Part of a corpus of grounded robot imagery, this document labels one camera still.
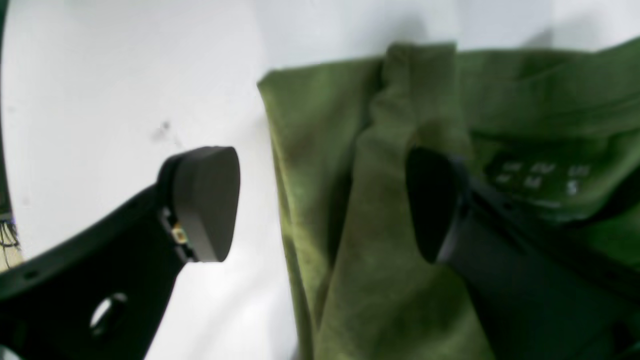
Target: white table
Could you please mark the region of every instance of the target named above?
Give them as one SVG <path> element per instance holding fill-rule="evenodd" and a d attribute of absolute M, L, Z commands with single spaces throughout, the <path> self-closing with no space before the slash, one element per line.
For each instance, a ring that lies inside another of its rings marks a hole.
<path fill-rule="evenodd" d="M 640 34 L 636 0 L 18 0 L 2 126 L 24 254 L 152 183 L 168 156 L 233 145 L 231 253 L 188 265 L 148 359 L 291 359 L 296 346 L 268 125 L 268 69 L 380 54 L 395 40 L 600 49 Z"/>

